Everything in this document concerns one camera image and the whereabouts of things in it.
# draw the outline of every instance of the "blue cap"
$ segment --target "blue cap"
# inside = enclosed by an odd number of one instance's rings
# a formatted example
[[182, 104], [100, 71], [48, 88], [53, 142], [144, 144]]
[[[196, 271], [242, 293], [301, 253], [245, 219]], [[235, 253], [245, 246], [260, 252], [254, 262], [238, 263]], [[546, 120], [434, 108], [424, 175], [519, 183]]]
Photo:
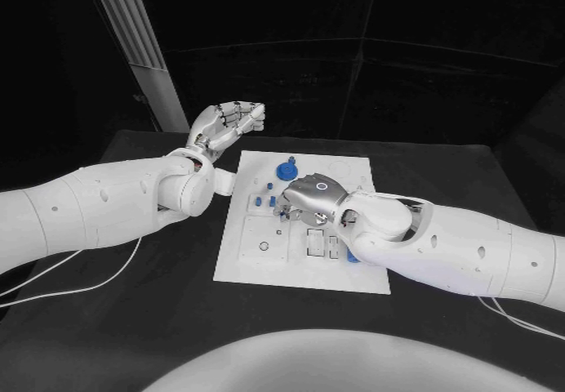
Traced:
[[350, 252], [350, 249], [347, 248], [347, 262], [349, 263], [358, 263], [359, 260], [356, 259], [356, 257], [353, 256], [353, 253]]
[[291, 181], [297, 178], [298, 168], [294, 165], [294, 157], [290, 157], [288, 162], [284, 162], [277, 167], [277, 177], [283, 181]]

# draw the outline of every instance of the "white board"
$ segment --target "white board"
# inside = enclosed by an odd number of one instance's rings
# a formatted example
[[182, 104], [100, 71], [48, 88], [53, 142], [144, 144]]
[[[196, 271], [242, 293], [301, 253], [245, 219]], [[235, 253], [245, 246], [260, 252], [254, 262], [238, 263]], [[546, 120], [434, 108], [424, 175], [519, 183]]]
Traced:
[[[290, 184], [280, 180], [275, 170], [291, 156], [297, 178], [320, 173], [349, 192], [359, 186], [375, 192], [368, 158], [242, 151], [215, 281], [389, 294], [386, 269], [347, 261], [343, 241], [337, 239], [337, 245], [330, 244], [330, 237], [336, 236], [330, 225], [311, 228], [301, 221], [281, 223], [273, 216], [271, 197], [277, 198]], [[323, 230], [310, 236], [316, 248], [311, 254], [323, 256], [307, 254], [309, 229]]]

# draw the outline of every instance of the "black table surface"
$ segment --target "black table surface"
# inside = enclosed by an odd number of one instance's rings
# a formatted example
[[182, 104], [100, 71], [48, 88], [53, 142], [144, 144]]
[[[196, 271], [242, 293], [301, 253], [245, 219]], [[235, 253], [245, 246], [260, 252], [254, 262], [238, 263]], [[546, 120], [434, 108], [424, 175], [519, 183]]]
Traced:
[[[186, 135], [121, 131], [101, 162], [154, 158], [183, 147]], [[535, 229], [483, 145], [304, 140], [248, 136], [216, 166], [235, 172], [241, 151], [369, 157], [379, 192], [469, 208]], [[141, 390], [212, 349], [264, 333], [324, 328], [379, 332], [483, 359], [565, 390], [565, 345], [490, 312], [477, 298], [388, 273], [392, 295], [213, 281], [229, 198], [196, 218], [141, 240], [123, 274], [101, 288], [10, 308], [0, 325], [0, 390]], [[20, 292], [19, 298], [102, 282], [136, 242], [88, 250]], [[40, 260], [35, 273], [64, 256]], [[565, 314], [502, 300], [510, 314], [564, 333]]]

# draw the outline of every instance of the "cable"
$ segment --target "cable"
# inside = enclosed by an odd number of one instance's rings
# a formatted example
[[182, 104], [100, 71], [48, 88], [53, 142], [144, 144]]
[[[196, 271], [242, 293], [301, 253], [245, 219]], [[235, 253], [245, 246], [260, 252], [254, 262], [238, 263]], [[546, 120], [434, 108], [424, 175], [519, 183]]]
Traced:
[[76, 292], [87, 292], [87, 291], [89, 291], [89, 290], [94, 290], [95, 288], [104, 286], [104, 285], [105, 285], [105, 284], [120, 275], [121, 271], [126, 269], [127, 265], [130, 264], [130, 261], [131, 261], [133, 257], [136, 256], [136, 252], [138, 251], [138, 244], [136, 245], [136, 249], [133, 250], [130, 259], [127, 259], [127, 262], [126, 262], [126, 264], [123, 265], [123, 267], [120, 268], [118, 272], [117, 272], [117, 273], [111, 276], [111, 278], [110, 278], [108, 280], [105, 280], [102, 283], [100, 283], [100, 284], [97, 284], [95, 286], [91, 286], [91, 287], [79, 288], [79, 289], [76, 289], [76, 290], [69, 290], [69, 291], [66, 291], [66, 292], [51, 292], [49, 294], [40, 294], [39, 296], [32, 296], [30, 298], [25, 298], [25, 299], [22, 299], [22, 300], [19, 300], [19, 301], [13, 301], [13, 302], [9, 302], [7, 304], [2, 304], [2, 305], [0, 305], [0, 308], [4, 308], [6, 306], [12, 306], [12, 305], [16, 305], [16, 304], [22, 304], [23, 302], [27, 302], [27, 301], [32, 301], [32, 300], [38, 300], [39, 298], [45, 298], [45, 297], [48, 297], [48, 296], [62, 296], [62, 295], [65, 295], [65, 294], [75, 294]]
[[59, 261], [52, 267], [49, 267], [40, 274], [38, 274], [32, 279], [27, 279], [22, 284], [13, 287], [9, 291], [3, 292], [0, 296], [10, 294], [15, 290], [23, 287], [27, 283], [33, 282], [40, 276], [43, 276], [51, 270], [53, 270], [65, 261], [71, 260], [82, 251], [76, 251], [64, 261]]
[[539, 333], [542, 333], [543, 335], [556, 337], [558, 339], [562, 339], [562, 341], [565, 341], [565, 336], [558, 335], [558, 334], [554, 333], [552, 331], [548, 331], [546, 329], [538, 327], [535, 324], [531, 324], [531, 323], [525, 322], [523, 320], [520, 320], [519, 318], [510, 316], [510, 315], [505, 312], [505, 309], [503, 309], [503, 307], [500, 306], [500, 304], [497, 303], [496, 298], [492, 298], [492, 300], [493, 300], [493, 302], [494, 302], [494, 304], [496, 304], [499, 310], [496, 310], [492, 306], [489, 306], [489, 305], [486, 304], [486, 302], [483, 301], [483, 298], [482, 298], [480, 296], [477, 296], [477, 298], [479, 298], [479, 300], [480, 300], [480, 303], [482, 303], [494, 313], [502, 314], [502, 315], [503, 315], [503, 316], [505, 316], [505, 317], [506, 317], [519, 327], [522, 327], [522, 328], [525, 328], [525, 329], [529, 329], [529, 330], [533, 331], [533, 332], [539, 332]]

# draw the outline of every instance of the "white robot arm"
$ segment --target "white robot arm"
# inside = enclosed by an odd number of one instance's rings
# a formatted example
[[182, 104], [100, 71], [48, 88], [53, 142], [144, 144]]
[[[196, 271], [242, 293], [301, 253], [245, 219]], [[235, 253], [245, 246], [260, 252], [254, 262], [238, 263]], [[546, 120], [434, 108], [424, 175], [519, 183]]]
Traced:
[[360, 262], [418, 282], [565, 311], [564, 237], [418, 198], [347, 194], [320, 174], [290, 184], [274, 211], [283, 221], [330, 222]]
[[82, 167], [0, 193], [0, 274], [59, 252], [111, 247], [199, 216], [235, 174], [213, 162], [241, 135], [262, 130], [265, 106], [229, 102], [198, 117], [186, 148], [162, 158]]

